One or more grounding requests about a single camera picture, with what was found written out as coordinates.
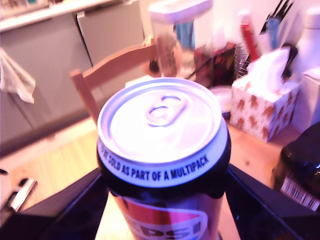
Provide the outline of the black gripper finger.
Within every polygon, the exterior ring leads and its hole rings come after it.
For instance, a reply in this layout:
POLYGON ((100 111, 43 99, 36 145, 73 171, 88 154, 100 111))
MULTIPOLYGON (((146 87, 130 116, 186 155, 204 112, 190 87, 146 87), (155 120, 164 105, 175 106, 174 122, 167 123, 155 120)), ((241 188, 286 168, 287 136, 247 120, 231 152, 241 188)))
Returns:
POLYGON ((108 199, 99 169, 34 206, 7 211, 1 223, 2 240, 93 240, 108 199))
POLYGON ((226 198, 242 240, 318 240, 320 215, 274 191, 234 165, 226 198))

